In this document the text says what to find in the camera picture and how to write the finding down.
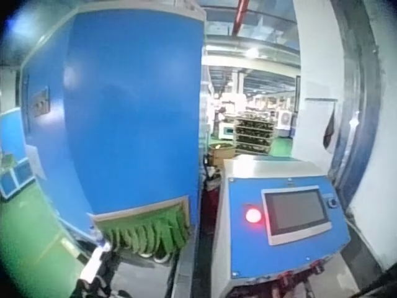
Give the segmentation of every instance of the beam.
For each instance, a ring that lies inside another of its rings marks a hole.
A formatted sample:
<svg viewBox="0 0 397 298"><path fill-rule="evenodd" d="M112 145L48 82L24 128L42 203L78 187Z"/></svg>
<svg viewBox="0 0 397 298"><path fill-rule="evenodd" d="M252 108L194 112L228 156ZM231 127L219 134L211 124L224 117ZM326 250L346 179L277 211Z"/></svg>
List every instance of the beam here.
<svg viewBox="0 0 397 298"><path fill-rule="evenodd" d="M300 75L300 69L297 67L284 65L269 60L253 60L224 55L206 55L202 57L202 64L208 66L228 66L234 68L247 68L251 70L267 71L269 73L288 76L294 79Z"/></svg>
<svg viewBox="0 0 397 298"><path fill-rule="evenodd" d="M234 18L232 36L237 36L243 24L244 16L247 13L249 0L239 0L236 17Z"/></svg>

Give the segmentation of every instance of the blue panel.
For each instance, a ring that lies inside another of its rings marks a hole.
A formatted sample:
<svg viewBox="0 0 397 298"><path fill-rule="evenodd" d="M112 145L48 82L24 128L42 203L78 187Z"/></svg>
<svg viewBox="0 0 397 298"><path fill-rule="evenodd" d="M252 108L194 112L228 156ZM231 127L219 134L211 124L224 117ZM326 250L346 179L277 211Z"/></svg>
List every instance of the blue panel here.
<svg viewBox="0 0 397 298"><path fill-rule="evenodd" d="M1 188L6 196L8 196L11 192L15 191L15 189L17 188L10 174L10 171L7 171L1 175L0 183L1 183Z"/></svg>
<svg viewBox="0 0 397 298"><path fill-rule="evenodd" d="M27 160L18 164L14 168L14 173L19 184L24 184L33 176L29 161Z"/></svg>
<svg viewBox="0 0 397 298"><path fill-rule="evenodd" d="M73 20L70 20L58 29L23 69L22 112L26 115L34 95L48 88L50 113L34 117L29 109L25 141L38 148L46 179L37 180L47 198L62 218L88 232L90 220L86 212L91 208L74 170L64 122L63 78L72 24Z"/></svg>
<svg viewBox="0 0 397 298"><path fill-rule="evenodd" d="M333 193L332 184L322 177L295 178L296 187L315 186L321 195ZM313 237L270 246L265 227L252 226L244 219L244 206L263 210L262 189L285 188L287 179L235 179L229 183L231 219L231 270L239 278L256 278L300 268L341 250L350 237L342 208L327 208L332 229Z"/></svg>
<svg viewBox="0 0 397 298"><path fill-rule="evenodd" d="M189 195L196 221L202 45L203 22L174 14L76 16L65 122L95 214Z"/></svg>
<svg viewBox="0 0 397 298"><path fill-rule="evenodd" d="M26 157L19 109L0 117L0 136L4 153L12 153L16 161Z"/></svg>

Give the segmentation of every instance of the yellow floor line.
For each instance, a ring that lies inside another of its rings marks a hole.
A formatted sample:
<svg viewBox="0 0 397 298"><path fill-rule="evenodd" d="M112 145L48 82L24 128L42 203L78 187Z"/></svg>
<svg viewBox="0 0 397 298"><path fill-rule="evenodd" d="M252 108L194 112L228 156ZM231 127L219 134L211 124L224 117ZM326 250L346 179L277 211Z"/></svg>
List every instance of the yellow floor line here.
<svg viewBox="0 0 397 298"><path fill-rule="evenodd" d="M38 256L38 258L33 262L33 266L37 265L38 262L40 262L40 260L42 258L44 258L44 256L50 251L50 249L54 246L54 244L59 240L59 238L62 236L62 231L59 231L53 238L53 240L51 240L51 242L45 247L45 249L42 251L42 253L40 253L40 256Z"/></svg>

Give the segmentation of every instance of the screen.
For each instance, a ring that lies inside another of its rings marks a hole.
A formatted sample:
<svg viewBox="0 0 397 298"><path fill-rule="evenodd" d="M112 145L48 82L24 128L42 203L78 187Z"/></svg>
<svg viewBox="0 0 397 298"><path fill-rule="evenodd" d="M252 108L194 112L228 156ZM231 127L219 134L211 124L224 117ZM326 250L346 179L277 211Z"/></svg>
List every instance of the screen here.
<svg viewBox="0 0 397 298"><path fill-rule="evenodd" d="M317 189L265 194L273 235L323 224L328 217Z"/></svg>

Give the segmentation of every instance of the ceiling light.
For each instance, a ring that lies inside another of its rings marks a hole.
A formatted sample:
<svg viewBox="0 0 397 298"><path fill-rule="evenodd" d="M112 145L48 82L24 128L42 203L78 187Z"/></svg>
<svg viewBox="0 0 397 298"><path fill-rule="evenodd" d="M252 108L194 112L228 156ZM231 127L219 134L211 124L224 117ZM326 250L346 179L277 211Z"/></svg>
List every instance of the ceiling light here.
<svg viewBox="0 0 397 298"><path fill-rule="evenodd" d="M250 48L246 51L246 57L250 59L255 59L259 57L259 51L257 48Z"/></svg>

